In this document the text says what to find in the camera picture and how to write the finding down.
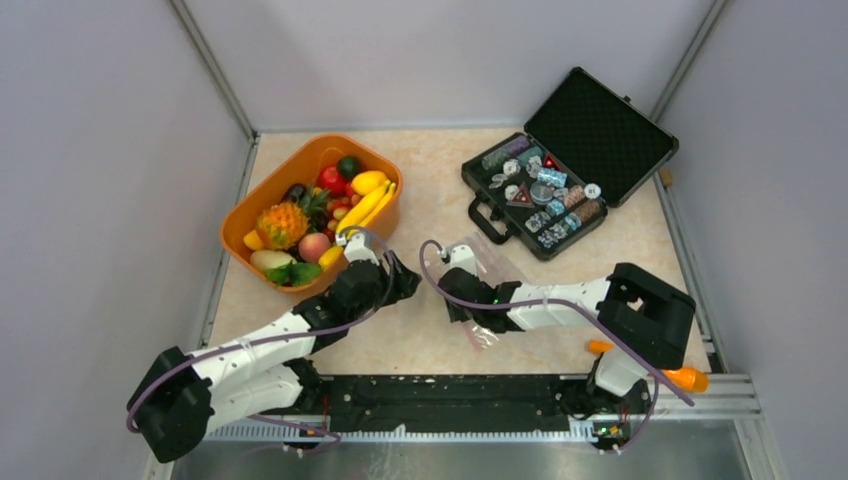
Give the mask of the black poker chip case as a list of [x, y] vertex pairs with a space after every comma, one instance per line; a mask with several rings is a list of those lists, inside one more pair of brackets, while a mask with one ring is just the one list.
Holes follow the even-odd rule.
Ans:
[[461, 166], [467, 214], [494, 244], [516, 238], [550, 260], [599, 227], [679, 148], [657, 125], [582, 67], [522, 129]]

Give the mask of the clear zip top bag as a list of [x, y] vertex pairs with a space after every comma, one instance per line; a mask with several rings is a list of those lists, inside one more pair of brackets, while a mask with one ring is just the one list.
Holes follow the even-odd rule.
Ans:
[[[526, 280], [525, 275], [508, 257], [500, 253], [483, 234], [474, 232], [459, 240], [451, 247], [458, 244], [467, 244], [473, 249], [477, 259], [479, 279], [490, 286], [508, 281]], [[462, 321], [461, 326], [471, 348], [475, 352], [481, 352], [499, 342], [496, 333], [488, 328], [479, 326], [471, 319]]]

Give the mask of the toy pineapple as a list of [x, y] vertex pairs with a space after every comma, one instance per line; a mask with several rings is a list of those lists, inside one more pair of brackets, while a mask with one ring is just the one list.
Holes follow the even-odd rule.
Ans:
[[286, 198], [264, 210], [255, 224], [255, 231], [270, 250], [284, 251], [296, 246], [309, 233], [316, 233], [316, 220], [326, 217], [330, 192], [311, 187], [299, 198]]

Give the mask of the red toy tomato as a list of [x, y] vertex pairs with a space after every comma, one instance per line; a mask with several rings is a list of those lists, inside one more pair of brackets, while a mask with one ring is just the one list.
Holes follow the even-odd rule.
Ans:
[[317, 178], [317, 186], [328, 191], [329, 195], [334, 197], [346, 195], [347, 183], [347, 179], [338, 171], [336, 166], [323, 168]]

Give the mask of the toy eggplant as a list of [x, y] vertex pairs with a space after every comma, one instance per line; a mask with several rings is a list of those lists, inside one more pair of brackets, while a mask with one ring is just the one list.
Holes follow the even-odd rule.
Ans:
[[298, 203], [309, 192], [308, 187], [301, 183], [290, 186], [281, 197], [282, 202]]

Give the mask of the yellow toy lemon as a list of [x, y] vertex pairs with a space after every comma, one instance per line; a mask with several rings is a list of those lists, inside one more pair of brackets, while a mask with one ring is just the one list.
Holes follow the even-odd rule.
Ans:
[[382, 171], [364, 171], [353, 178], [351, 181], [351, 188], [356, 194], [365, 196], [377, 189], [387, 180], [387, 175]]

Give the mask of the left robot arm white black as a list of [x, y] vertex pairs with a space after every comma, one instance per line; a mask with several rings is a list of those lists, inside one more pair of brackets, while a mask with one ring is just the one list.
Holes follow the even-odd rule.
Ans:
[[265, 327], [215, 348], [161, 352], [127, 403], [127, 426], [161, 463], [214, 430], [274, 408], [308, 413], [320, 380], [307, 356], [343, 339], [376, 311], [412, 297], [421, 282], [393, 252], [351, 262], [323, 292]]

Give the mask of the small yellow toy fruit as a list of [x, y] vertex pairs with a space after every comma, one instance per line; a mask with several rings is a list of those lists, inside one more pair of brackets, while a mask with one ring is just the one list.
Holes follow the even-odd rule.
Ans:
[[251, 251], [259, 251], [266, 248], [265, 243], [257, 230], [251, 230], [243, 237], [244, 245]]

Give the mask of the toy peach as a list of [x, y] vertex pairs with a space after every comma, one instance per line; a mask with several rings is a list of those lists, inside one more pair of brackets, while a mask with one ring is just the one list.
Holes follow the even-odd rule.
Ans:
[[331, 247], [332, 242], [324, 233], [309, 233], [299, 241], [298, 253], [303, 261], [317, 263], [322, 255]]

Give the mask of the orange plastic basket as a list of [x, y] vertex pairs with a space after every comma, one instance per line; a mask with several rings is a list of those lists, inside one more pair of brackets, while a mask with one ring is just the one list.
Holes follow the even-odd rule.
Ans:
[[222, 246], [233, 260], [272, 289], [286, 294], [313, 295], [324, 290], [342, 271], [347, 261], [336, 260], [328, 270], [312, 283], [303, 286], [277, 286], [264, 273], [250, 263], [251, 251], [243, 237], [255, 226], [257, 216], [266, 208], [276, 204], [288, 187], [295, 183], [310, 184], [316, 180], [323, 167], [330, 166], [346, 155], [361, 161], [368, 170], [379, 170], [397, 185], [393, 197], [365, 227], [388, 240], [400, 220], [400, 196], [404, 190], [404, 178], [399, 167], [392, 161], [343, 134], [322, 134], [306, 141], [298, 150], [285, 154], [282, 163], [263, 181], [250, 191], [225, 217], [220, 228]]

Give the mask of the orange handled tool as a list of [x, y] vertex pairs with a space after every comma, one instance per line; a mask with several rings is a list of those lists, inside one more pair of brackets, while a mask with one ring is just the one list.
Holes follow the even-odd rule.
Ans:
[[[624, 396], [630, 391], [634, 383], [648, 376], [647, 370], [633, 361], [626, 353], [620, 352], [619, 348], [612, 343], [590, 340], [587, 344], [587, 350], [598, 357], [610, 350], [615, 352], [611, 360], [602, 360], [601, 365], [595, 371], [595, 379], [601, 379], [599, 386], [610, 393]], [[677, 370], [666, 369], [663, 373], [675, 385], [688, 393], [703, 393], [709, 387], [708, 376], [692, 367], [682, 367]]]

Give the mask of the yellow toy banana bunch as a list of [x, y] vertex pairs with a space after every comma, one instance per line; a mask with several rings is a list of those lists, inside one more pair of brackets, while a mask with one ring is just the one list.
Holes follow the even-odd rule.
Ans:
[[386, 180], [381, 186], [368, 193], [336, 226], [334, 245], [325, 251], [318, 260], [323, 270], [329, 267], [341, 256], [343, 246], [356, 233], [373, 219], [388, 203], [397, 189], [395, 182]]

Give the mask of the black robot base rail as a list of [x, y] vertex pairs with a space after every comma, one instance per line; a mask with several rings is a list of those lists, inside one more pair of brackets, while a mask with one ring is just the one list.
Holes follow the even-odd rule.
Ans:
[[269, 412], [314, 417], [339, 433], [532, 433], [565, 432], [604, 415], [618, 421], [649, 405], [645, 381], [618, 397], [584, 375], [339, 375]]

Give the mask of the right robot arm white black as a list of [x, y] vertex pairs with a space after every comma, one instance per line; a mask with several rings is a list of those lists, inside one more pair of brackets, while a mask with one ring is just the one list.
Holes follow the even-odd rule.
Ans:
[[612, 412], [648, 377], [686, 405], [690, 394], [668, 371], [682, 367], [696, 310], [687, 294], [631, 263], [603, 278], [570, 285], [521, 281], [491, 286], [463, 267], [433, 282], [454, 321], [473, 320], [493, 333], [588, 325], [613, 344], [594, 362], [586, 380], [589, 404]]

